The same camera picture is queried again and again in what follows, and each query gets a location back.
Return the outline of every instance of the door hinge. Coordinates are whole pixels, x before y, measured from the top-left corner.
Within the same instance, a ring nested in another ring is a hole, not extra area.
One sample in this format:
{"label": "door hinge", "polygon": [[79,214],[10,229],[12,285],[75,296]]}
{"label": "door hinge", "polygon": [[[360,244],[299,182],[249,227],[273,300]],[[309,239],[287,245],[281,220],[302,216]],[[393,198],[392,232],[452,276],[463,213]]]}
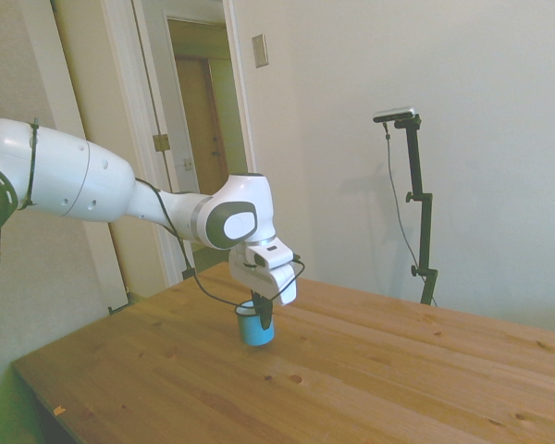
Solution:
{"label": "door hinge", "polygon": [[157,153],[170,150],[170,145],[168,144],[168,134],[156,134],[152,136],[152,138],[154,139],[154,148]]}

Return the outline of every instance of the white wall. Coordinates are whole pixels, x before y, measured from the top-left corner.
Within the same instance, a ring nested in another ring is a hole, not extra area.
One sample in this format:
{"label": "white wall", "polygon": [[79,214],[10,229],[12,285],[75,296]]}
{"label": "white wall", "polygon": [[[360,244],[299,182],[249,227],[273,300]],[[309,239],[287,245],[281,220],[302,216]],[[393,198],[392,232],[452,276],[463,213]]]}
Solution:
{"label": "white wall", "polygon": [[[43,27],[41,38],[36,32],[31,36],[37,26]],[[37,117],[47,127],[81,131],[58,42],[49,2],[0,0],[0,117]],[[52,70],[50,81],[43,77],[45,65]],[[0,271],[0,443],[43,442],[30,392],[10,363],[106,316],[101,296],[80,221],[28,209],[6,222]]]}
{"label": "white wall", "polygon": [[[413,105],[439,305],[555,329],[555,1],[232,3],[258,170],[306,276],[419,301],[371,121]],[[256,69],[259,33],[269,66]],[[415,249],[419,208],[401,202]]]}

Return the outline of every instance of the white door frame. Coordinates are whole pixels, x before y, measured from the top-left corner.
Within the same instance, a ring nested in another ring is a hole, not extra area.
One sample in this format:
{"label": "white door frame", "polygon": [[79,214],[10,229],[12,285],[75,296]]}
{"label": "white door frame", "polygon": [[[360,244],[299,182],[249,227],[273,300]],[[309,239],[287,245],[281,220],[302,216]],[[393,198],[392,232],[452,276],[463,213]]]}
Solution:
{"label": "white door frame", "polygon": [[[112,44],[121,92],[124,97],[131,137],[139,160],[137,175],[152,183],[156,188],[169,190],[164,160],[154,148],[153,135],[157,134],[154,119],[154,106],[158,117],[158,125],[163,134],[167,133],[167,123],[163,113],[162,100],[158,90],[158,82],[154,70],[154,61],[150,51],[148,32],[142,10],[142,2],[134,0],[134,10],[130,0],[102,0],[105,12],[105,25]],[[140,37],[136,28],[136,20],[140,26]],[[140,46],[142,38],[143,55]],[[146,77],[144,62],[148,68],[150,85]],[[174,166],[172,153],[166,152],[167,162]],[[178,190],[175,168],[169,169],[173,190]],[[156,234],[162,254],[163,272],[166,284],[170,287],[183,280],[181,272],[186,268],[177,240],[163,227],[156,227]],[[188,257],[192,261],[191,246],[186,242]]]}
{"label": "white door frame", "polygon": [[[142,0],[102,0],[103,10],[105,12],[105,25],[109,33],[115,62],[117,65],[118,76],[121,83],[122,94],[126,102],[128,119],[132,128],[132,138],[135,141],[134,147],[137,157],[140,161],[141,174],[145,180],[160,189],[167,187],[167,173],[164,170],[164,163],[161,156],[154,150],[153,134],[157,133],[154,121],[153,102],[156,108],[158,124],[163,133],[167,132],[167,123],[162,106],[162,98],[156,80],[156,72],[154,69],[154,59],[152,56],[150,41],[148,39],[148,31],[146,29],[146,20],[142,8]],[[242,69],[241,46],[236,28],[236,19],[234,12],[233,0],[224,0],[224,13],[228,33],[228,46],[230,49],[230,57],[232,59],[232,69],[236,83],[237,101],[239,104],[240,124],[242,129],[242,138],[244,141],[245,157],[249,171],[256,172],[253,151],[253,136],[251,133],[251,119],[246,92],[244,88],[244,78]],[[170,41],[170,32],[168,30],[169,19],[185,19],[178,14],[172,12],[164,12],[164,22],[166,26],[166,34],[168,36],[169,56],[174,60],[172,44]],[[136,29],[136,21],[139,26],[139,33]],[[140,47],[140,38],[142,39],[142,48]],[[148,68],[150,76],[150,85],[146,78],[144,70],[144,62]],[[177,72],[174,73],[177,79],[177,88],[180,97],[179,77]],[[173,188],[177,190],[178,181],[172,159],[172,153],[168,154],[167,162],[173,166],[170,168],[169,174],[173,182]],[[157,227],[158,239],[160,241],[160,251],[162,254],[163,267],[165,272],[166,283],[168,286],[181,282],[181,271],[185,269],[185,263],[182,258],[180,248],[177,241],[162,227]],[[186,242],[188,256],[192,261],[191,246]]]}
{"label": "white door frame", "polygon": [[257,172],[253,149],[253,133],[251,126],[251,112],[247,100],[247,92],[244,86],[244,68],[242,66],[242,49],[239,40],[239,30],[237,29],[236,12],[234,0],[224,0],[224,19],[226,21],[226,31],[228,34],[228,47],[230,48],[230,59],[232,60],[232,73],[237,90],[237,102],[239,104],[240,126],[242,129],[242,140],[244,142],[244,153],[247,159],[249,171]]}

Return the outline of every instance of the door frame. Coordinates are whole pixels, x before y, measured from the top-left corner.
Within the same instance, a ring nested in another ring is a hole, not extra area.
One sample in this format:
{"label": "door frame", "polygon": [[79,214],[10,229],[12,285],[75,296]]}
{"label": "door frame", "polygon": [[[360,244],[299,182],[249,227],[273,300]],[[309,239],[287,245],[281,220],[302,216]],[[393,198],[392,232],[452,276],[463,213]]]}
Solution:
{"label": "door frame", "polygon": [[[112,50],[116,59],[115,62],[118,67],[122,94],[127,105],[128,120],[132,127],[132,138],[135,141],[134,147],[140,160],[140,173],[146,180],[150,181],[158,188],[164,189],[165,187],[163,185],[167,181],[166,172],[165,174],[162,173],[162,160],[154,150],[154,142],[152,139],[152,135],[154,134],[153,104],[158,115],[161,131],[166,131],[167,124],[164,117],[162,97],[156,80],[154,58],[148,38],[142,0],[101,0],[101,3],[103,11],[105,12],[105,25],[109,33]],[[244,87],[241,45],[236,27],[233,0],[224,0],[223,7],[247,168],[251,172],[257,172],[253,149],[250,109]],[[173,60],[172,66],[174,66],[175,69],[174,77],[178,88],[179,76],[177,75],[177,67],[174,63],[174,53],[170,41],[168,21],[170,19],[183,21],[193,20],[184,18],[181,14],[176,14],[167,10],[163,11],[162,19],[167,37],[168,56]],[[210,24],[205,20],[203,20],[202,23]],[[140,47],[140,40],[142,40],[143,52]],[[144,62],[150,75],[150,85],[146,78]],[[153,100],[147,99],[150,90],[152,90]],[[187,121],[185,120],[184,114],[182,124],[187,128]],[[178,189],[177,175],[174,168],[171,168],[169,174],[171,180]],[[162,255],[161,261],[163,262],[166,283],[168,286],[171,286],[181,282],[181,271],[185,269],[186,265],[177,241],[162,227],[157,226],[154,229],[156,230],[159,240],[158,247]],[[185,246],[188,257],[192,261],[193,257],[190,243],[186,242]]]}
{"label": "door frame", "polygon": [[[165,33],[166,33],[166,42],[167,42],[167,46],[168,46],[168,51],[169,51],[169,55],[171,57],[171,59],[173,60],[172,66],[173,66],[173,71],[174,71],[174,79],[175,79],[175,88],[177,89],[178,92],[178,96],[179,96],[179,106],[181,108],[181,124],[183,125],[183,130],[185,132],[185,134],[189,134],[189,128],[187,125],[187,118],[185,117],[185,107],[183,106],[183,96],[181,93],[181,88],[180,88],[180,83],[179,83],[179,73],[177,72],[177,65],[176,65],[176,57],[175,57],[175,52],[173,51],[173,43],[171,42],[171,37],[170,37],[170,29],[168,27],[168,21],[169,20],[177,20],[177,21],[184,21],[184,22],[188,22],[188,23],[196,23],[196,24],[200,24],[200,25],[208,25],[208,26],[222,26],[223,28],[226,28],[227,31],[227,35],[228,35],[228,48],[230,51],[230,61],[231,61],[231,65],[232,65],[232,75],[234,76],[234,82],[235,82],[235,89],[236,89],[236,96],[237,96],[237,103],[239,105],[239,117],[240,117],[240,132],[242,133],[242,140],[243,140],[243,146],[244,146],[244,155],[245,155],[245,159],[247,162],[247,170],[253,173],[257,172],[257,165],[255,163],[255,156],[254,156],[254,152],[253,152],[253,144],[252,144],[252,134],[250,131],[250,117],[249,117],[249,106],[245,100],[245,94],[244,94],[244,84],[242,81],[242,75],[241,73],[243,72],[242,70],[242,57],[241,57],[241,53],[240,50],[241,48],[239,46],[237,46],[236,44],[234,44],[234,42],[238,41],[238,39],[235,40],[235,34],[236,34],[236,28],[234,26],[232,26],[233,23],[235,23],[235,20],[232,19],[230,20],[230,24],[231,26],[228,26],[228,16],[227,16],[227,1],[225,0],[224,3],[224,16],[225,16],[225,22],[224,23],[218,23],[218,22],[213,22],[213,21],[209,21],[209,20],[205,20],[205,19],[193,19],[193,18],[185,18],[183,16],[181,16],[181,14],[175,14],[169,11],[164,11],[163,15],[164,15],[164,24],[165,24]],[[193,147],[191,146],[191,140],[187,140],[187,144],[189,146],[189,153],[191,156],[191,159],[193,159]],[[195,179],[196,179],[196,185],[197,185],[197,189],[198,191],[200,190],[199,188],[199,180],[197,179],[197,173],[194,173]]]}
{"label": "door frame", "polygon": [[[105,25],[109,34],[121,93],[124,97],[131,137],[139,161],[139,171],[145,180],[156,188],[168,190],[167,170],[160,153],[154,148],[153,135],[157,134],[154,109],[158,117],[161,133],[167,133],[167,123],[163,113],[162,98],[154,69],[154,59],[145,25],[141,0],[101,0],[105,12]],[[167,162],[174,165],[172,153],[167,151]],[[173,190],[179,185],[175,168],[168,170]],[[154,224],[161,253],[161,263],[168,287],[183,280],[182,271],[186,264],[177,240],[163,227]],[[186,253],[192,262],[191,246],[185,242]]]}

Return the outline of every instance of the doorway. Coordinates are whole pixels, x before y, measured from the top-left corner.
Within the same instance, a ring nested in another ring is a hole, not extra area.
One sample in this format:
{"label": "doorway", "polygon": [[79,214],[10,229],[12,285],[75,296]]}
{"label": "doorway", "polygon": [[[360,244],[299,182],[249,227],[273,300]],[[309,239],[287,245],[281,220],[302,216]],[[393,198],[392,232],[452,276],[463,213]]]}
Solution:
{"label": "doorway", "polygon": [[[177,176],[195,169],[198,190],[214,194],[229,174],[247,172],[241,120],[225,26],[169,19],[168,29],[189,132],[191,157],[174,154]],[[199,271],[228,260],[193,244]]]}

